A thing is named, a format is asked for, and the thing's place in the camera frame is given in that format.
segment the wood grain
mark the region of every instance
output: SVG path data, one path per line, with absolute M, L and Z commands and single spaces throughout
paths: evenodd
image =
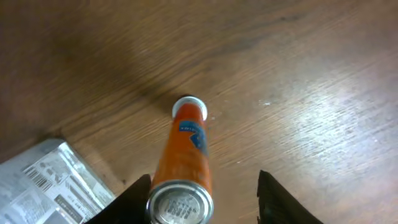
M 203 99 L 213 223 L 260 169 L 325 223 L 398 223 L 398 2 L 0 2 L 0 160 L 61 134 L 120 194 Z

